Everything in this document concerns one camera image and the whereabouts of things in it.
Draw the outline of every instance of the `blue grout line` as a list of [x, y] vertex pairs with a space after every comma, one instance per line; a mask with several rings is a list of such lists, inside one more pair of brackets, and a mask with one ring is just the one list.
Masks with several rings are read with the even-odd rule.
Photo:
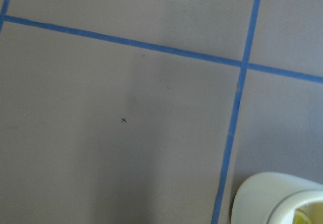
[[240, 109], [240, 101], [241, 101], [241, 97], [242, 97], [242, 93], [243, 93], [243, 89], [244, 89], [244, 83], [245, 83], [248, 64], [249, 64], [249, 58], [250, 58], [252, 41], [253, 41], [253, 36], [254, 36], [256, 22], [257, 22], [259, 6], [260, 6], [260, 0], [254, 0], [252, 12], [251, 12], [250, 23], [249, 23], [248, 34], [247, 34], [247, 39], [246, 39], [246, 44], [245, 44], [245, 48], [244, 48], [243, 61], [241, 64], [241, 69], [240, 69], [240, 74], [239, 74], [239, 79], [238, 79], [238, 91], [236, 93], [234, 103], [233, 103], [229, 132], [228, 132], [226, 147], [225, 147], [223, 160], [222, 160], [220, 182], [219, 182], [219, 187], [218, 187], [218, 193], [216, 196], [216, 201], [214, 203], [214, 210], [213, 210], [213, 215], [212, 215], [212, 219], [211, 219], [211, 224], [218, 224], [219, 218], [220, 218], [220, 210], [221, 210], [223, 194], [224, 194], [226, 180], [227, 180], [231, 151], [232, 151], [234, 135], [236, 132], [236, 127], [237, 127], [237, 121], [238, 121], [238, 115], [239, 115], [239, 109]]
[[157, 44], [136, 41], [136, 40], [126, 39], [126, 38], [121, 38], [116, 36], [103, 35], [96, 32], [80, 30], [80, 29], [75, 29], [75, 28], [70, 28], [65, 26], [58, 26], [50, 23], [35, 22], [35, 21], [30, 21], [27, 19], [13, 17], [13, 16], [5, 16], [5, 21], [27, 25], [27, 26], [35, 26], [43, 29], [64, 32], [64, 33], [73, 34], [73, 35], [90, 37], [98, 40], [109, 41], [109, 42], [114, 42], [114, 43], [134, 46], [134, 47], [140, 47], [140, 48], [149, 49], [149, 50], [166, 52], [170, 54], [180, 55], [183, 57], [200, 59], [200, 60], [210, 61], [214, 63], [220, 63], [220, 64], [231, 65], [236, 67], [239, 67], [241, 65], [241, 61], [238, 61], [238, 60], [232, 60], [232, 59], [212, 56], [208, 54], [192, 52], [192, 51], [182, 50], [182, 49], [168, 47], [168, 46], [161, 46]]
[[9, 7], [9, 2], [10, 0], [4, 0], [4, 3], [2, 4], [2, 8], [0, 12], [0, 34], [1, 34], [2, 25], [4, 24], [5, 16]]
[[277, 75], [282, 75], [290, 78], [311, 81], [315, 83], [323, 83], [323, 77], [320, 77], [320, 76], [298, 73], [298, 72], [293, 72], [285, 69], [277, 69], [277, 68], [262, 66], [258, 64], [248, 64], [248, 68], [251, 70], [257, 70], [265, 73], [277, 74]]

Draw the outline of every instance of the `cup rim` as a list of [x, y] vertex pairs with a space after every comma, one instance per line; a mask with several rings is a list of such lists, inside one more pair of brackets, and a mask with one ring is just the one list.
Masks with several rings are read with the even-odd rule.
[[323, 202], [323, 189], [303, 190], [287, 196], [274, 208], [267, 224], [282, 223], [291, 211], [309, 202]]

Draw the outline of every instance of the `yellow lemon wedge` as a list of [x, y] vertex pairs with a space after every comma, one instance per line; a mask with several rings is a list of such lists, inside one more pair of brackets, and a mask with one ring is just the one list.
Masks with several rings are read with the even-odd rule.
[[293, 224], [312, 224], [312, 221], [304, 211], [297, 209], [294, 213]]

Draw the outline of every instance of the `lemon slice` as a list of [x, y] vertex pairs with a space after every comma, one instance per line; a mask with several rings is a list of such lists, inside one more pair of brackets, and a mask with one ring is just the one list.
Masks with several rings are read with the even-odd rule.
[[293, 224], [312, 224], [310, 218], [302, 210], [295, 210]]

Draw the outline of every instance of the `cup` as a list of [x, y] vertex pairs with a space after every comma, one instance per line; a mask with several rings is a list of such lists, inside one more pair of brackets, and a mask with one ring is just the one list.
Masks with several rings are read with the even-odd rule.
[[231, 224], [293, 224], [297, 213], [323, 223], [323, 185], [265, 172], [249, 177], [235, 196]]

